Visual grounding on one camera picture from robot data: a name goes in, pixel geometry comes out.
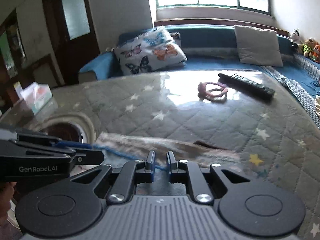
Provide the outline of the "person's left hand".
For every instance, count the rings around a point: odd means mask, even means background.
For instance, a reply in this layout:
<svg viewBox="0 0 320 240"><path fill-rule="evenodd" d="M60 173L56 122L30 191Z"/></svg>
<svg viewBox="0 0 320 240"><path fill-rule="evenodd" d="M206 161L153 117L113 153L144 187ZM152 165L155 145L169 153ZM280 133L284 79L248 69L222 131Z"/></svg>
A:
<svg viewBox="0 0 320 240"><path fill-rule="evenodd" d="M14 186L16 182L9 182L1 184L1 195L0 195L0 217L1 223L7 220L8 211L10 210L10 200L14 195Z"/></svg>

